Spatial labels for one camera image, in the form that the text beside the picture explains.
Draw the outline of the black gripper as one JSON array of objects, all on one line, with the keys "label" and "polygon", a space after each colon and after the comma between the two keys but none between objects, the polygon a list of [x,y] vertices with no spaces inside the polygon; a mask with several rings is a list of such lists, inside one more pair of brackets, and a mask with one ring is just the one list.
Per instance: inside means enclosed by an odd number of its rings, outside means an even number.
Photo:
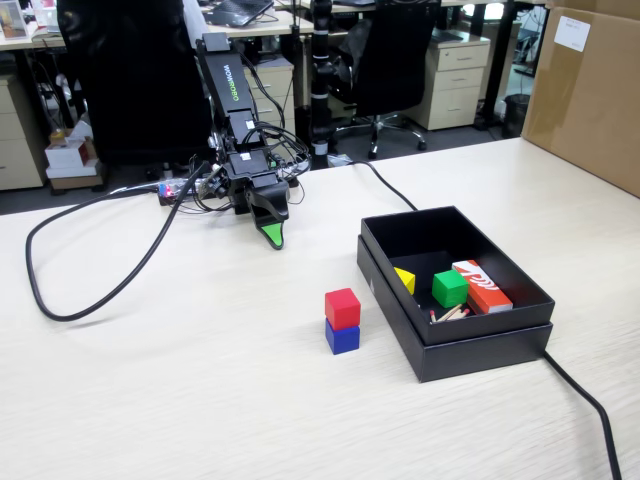
[{"label": "black gripper", "polygon": [[284,221],[289,218],[289,185],[277,173],[232,180],[230,198],[236,215],[251,211],[257,230],[274,250],[284,247]]}]

